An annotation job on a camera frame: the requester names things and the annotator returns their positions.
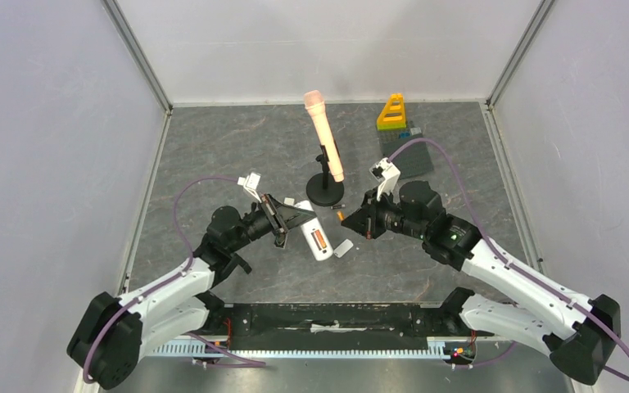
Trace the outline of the white remote control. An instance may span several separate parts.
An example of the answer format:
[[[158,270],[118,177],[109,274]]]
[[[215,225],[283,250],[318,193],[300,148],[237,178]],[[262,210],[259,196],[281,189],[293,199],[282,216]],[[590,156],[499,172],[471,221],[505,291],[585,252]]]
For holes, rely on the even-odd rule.
[[[306,221],[300,226],[300,230],[305,241],[310,248],[310,252],[317,261],[324,261],[333,256],[332,244],[328,239],[322,224],[311,203],[307,200],[299,201],[295,204],[296,208],[308,210],[314,214],[314,218]]]

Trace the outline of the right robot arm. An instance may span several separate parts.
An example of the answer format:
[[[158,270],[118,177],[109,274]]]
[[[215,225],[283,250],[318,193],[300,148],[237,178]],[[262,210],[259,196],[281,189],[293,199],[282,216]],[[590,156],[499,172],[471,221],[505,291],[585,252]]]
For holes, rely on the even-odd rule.
[[[436,262],[497,289],[514,306],[499,305],[466,288],[456,288],[440,312],[451,334],[467,328],[516,341],[547,356],[571,379],[593,386],[621,336],[621,307],[610,296],[590,298],[545,277],[484,238],[469,221],[449,214],[425,181],[391,193],[372,189],[342,226],[376,239],[387,231],[422,242]]]

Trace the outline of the white battery cover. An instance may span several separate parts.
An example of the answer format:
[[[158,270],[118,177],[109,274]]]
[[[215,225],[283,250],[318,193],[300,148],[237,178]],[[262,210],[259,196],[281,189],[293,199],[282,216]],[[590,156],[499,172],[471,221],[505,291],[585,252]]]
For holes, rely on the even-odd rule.
[[[333,254],[337,258],[341,259],[348,251],[353,248],[353,246],[353,242],[349,239],[346,239],[334,249]]]

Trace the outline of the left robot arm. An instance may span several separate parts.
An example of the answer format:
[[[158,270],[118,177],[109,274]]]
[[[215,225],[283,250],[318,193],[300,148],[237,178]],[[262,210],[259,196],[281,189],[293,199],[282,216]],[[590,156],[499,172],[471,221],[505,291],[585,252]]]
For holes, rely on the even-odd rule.
[[[177,268],[135,291],[91,299],[70,342],[68,356],[83,380],[112,389],[152,350],[200,329],[217,333],[224,324],[223,302],[211,294],[236,269],[251,272],[238,251],[266,235],[281,246],[288,233],[317,215],[308,201],[294,205],[264,194],[240,214],[232,206],[215,210],[198,248]]]

